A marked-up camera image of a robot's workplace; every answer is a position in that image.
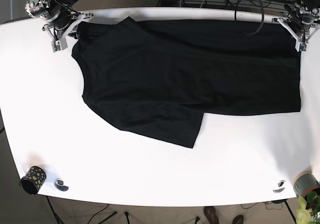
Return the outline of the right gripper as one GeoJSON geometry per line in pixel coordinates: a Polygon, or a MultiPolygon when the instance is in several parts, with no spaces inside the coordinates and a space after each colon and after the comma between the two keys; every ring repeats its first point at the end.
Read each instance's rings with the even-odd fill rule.
{"type": "Polygon", "coordinates": [[[75,27],[85,19],[93,18],[92,12],[87,13],[71,13],[61,16],[51,23],[47,23],[42,27],[42,30],[47,32],[52,38],[52,43],[62,42],[67,36],[74,39],[79,39],[77,31],[72,31],[75,27]]]}

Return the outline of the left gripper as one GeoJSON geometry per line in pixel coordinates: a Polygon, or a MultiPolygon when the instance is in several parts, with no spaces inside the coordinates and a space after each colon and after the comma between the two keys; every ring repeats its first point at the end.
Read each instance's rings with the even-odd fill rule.
{"type": "Polygon", "coordinates": [[[272,22],[277,22],[284,27],[298,43],[308,43],[312,36],[320,29],[319,20],[305,24],[291,18],[277,17],[272,18],[272,22]]]}

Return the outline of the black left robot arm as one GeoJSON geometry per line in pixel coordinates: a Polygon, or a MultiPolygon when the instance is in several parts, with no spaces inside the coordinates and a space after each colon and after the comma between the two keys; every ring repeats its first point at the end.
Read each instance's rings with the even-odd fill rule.
{"type": "Polygon", "coordinates": [[[285,18],[273,21],[285,28],[299,45],[306,49],[311,37],[320,29],[320,0],[290,0],[283,6],[287,11],[285,18]]]}

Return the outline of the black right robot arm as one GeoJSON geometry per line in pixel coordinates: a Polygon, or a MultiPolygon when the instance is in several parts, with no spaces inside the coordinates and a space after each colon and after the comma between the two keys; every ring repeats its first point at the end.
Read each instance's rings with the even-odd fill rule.
{"type": "Polygon", "coordinates": [[[83,20],[92,18],[92,13],[73,9],[79,0],[28,0],[24,6],[31,18],[41,18],[46,22],[42,27],[52,38],[54,52],[67,48],[66,37],[76,36],[76,27],[83,20]]]}

